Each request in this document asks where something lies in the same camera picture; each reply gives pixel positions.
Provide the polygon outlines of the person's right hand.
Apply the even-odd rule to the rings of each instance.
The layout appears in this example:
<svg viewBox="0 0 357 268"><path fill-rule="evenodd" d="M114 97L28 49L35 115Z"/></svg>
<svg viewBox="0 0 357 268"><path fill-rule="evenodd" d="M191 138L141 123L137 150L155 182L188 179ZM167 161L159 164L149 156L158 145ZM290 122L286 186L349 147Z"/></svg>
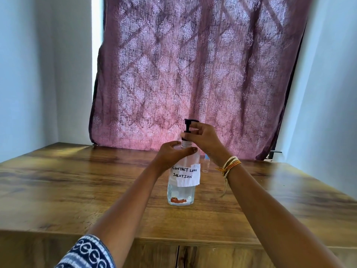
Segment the person's right hand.
<svg viewBox="0 0 357 268"><path fill-rule="evenodd" d="M221 143L214 127L201 122L192 122L190 128L193 128L192 131L197 131L197 138L189 141L196 144L218 167L223 167L232 154Z"/></svg>

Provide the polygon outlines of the person's left hand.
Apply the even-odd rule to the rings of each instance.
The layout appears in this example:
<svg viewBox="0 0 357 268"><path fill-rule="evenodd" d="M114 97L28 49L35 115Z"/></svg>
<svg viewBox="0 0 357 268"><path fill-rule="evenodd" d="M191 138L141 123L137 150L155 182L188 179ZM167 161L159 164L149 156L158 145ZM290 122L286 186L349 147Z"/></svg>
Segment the person's left hand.
<svg viewBox="0 0 357 268"><path fill-rule="evenodd" d="M181 146L180 141L171 141L162 144L153 162L150 164L154 167L158 176L162 175L169 168L178 163L181 159L178 157L179 149L174 147Z"/></svg>

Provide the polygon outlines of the black pump dispenser top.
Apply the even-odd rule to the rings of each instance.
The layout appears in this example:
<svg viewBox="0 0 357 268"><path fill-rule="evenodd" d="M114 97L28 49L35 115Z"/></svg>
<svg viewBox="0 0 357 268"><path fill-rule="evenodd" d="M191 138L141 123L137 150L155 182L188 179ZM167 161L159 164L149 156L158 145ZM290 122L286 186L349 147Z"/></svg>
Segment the black pump dispenser top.
<svg viewBox="0 0 357 268"><path fill-rule="evenodd" d="M192 133L192 131L190 130L190 125L192 124L192 122L199 122L199 120L195 120L195 119L185 119L185 130L184 133ZM185 139L185 138L181 138L182 142L187 142L187 143L191 143L191 141Z"/></svg>

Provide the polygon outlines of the clear bottle with white label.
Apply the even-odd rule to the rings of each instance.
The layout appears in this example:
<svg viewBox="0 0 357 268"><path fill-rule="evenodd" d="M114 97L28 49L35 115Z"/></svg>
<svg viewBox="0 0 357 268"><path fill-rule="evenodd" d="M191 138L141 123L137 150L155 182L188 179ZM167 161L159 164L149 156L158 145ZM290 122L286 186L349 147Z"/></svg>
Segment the clear bottle with white label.
<svg viewBox="0 0 357 268"><path fill-rule="evenodd" d="M200 184L200 152L179 160L168 177L167 200L173 206L186 206L194 203L196 186Z"/></svg>

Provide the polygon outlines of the person's right forearm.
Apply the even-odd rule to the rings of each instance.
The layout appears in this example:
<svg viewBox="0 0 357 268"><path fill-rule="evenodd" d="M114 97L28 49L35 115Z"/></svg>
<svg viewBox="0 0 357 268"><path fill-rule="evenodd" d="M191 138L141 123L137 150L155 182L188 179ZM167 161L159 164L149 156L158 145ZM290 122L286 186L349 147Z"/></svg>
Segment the person's right forearm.
<svg viewBox="0 0 357 268"><path fill-rule="evenodd" d="M220 170L276 268L344 268L312 232L230 157Z"/></svg>

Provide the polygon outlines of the person's left forearm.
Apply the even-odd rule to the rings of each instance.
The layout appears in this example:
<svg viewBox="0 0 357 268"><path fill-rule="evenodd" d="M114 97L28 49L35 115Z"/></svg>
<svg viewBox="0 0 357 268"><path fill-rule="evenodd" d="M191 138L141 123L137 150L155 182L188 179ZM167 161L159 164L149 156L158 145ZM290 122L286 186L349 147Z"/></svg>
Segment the person's left forearm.
<svg viewBox="0 0 357 268"><path fill-rule="evenodd" d="M165 171L163 165L151 163L87 232L104 243L117 268L124 265L154 185Z"/></svg>

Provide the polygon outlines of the purple patterned curtain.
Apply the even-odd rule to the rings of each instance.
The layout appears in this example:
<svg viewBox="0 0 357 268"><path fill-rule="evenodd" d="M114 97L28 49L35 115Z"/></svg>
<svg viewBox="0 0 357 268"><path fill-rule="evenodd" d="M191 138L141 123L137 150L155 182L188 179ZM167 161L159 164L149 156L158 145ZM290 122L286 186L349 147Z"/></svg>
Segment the purple patterned curtain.
<svg viewBox="0 0 357 268"><path fill-rule="evenodd" d="M313 0L104 0L93 144L158 150L186 118L240 159L277 139Z"/></svg>

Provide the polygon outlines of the wooden cabinet door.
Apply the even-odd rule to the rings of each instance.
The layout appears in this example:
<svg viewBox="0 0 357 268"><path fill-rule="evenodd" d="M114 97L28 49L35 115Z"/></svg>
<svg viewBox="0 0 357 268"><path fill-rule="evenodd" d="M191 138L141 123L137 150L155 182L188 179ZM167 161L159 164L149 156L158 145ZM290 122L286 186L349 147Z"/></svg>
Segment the wooden cabinet door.
<svg viewBox="0 0 357 268"><path fill-rule="evenodd" d="M53 268L81 237L0 230L0 268ZM135 241L123 268L176 268L178 245Z"/></svg>
<svg viewBox="0 0 357 268"><path fill-rule="evenodd" d="M179 246L176 268L275 268L262 247Z"/></svg>

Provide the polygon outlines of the bright window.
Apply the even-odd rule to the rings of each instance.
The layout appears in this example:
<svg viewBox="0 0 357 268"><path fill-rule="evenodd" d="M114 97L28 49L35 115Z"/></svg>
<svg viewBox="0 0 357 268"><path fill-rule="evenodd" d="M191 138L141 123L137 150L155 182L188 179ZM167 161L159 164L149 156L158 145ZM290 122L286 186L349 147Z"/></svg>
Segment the bright window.
<svg viewBox="0 0 357 268"><path fill-rule="evenodd" d="M104 0L91 0L92 94L97 74L97 57L104 37Z"/></svg>

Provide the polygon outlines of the blue white patterned sleeve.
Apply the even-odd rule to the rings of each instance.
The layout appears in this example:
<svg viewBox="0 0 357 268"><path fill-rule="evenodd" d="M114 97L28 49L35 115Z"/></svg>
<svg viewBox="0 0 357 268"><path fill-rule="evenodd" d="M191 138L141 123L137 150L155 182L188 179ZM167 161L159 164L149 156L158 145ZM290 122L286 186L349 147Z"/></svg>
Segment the blue white patterned sleeve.
<svg viewBox="0 0 357 268"><path fill-rule="evenodd" d="M94 235L82 236L54 268L116 268L112 255Z"/></svg>

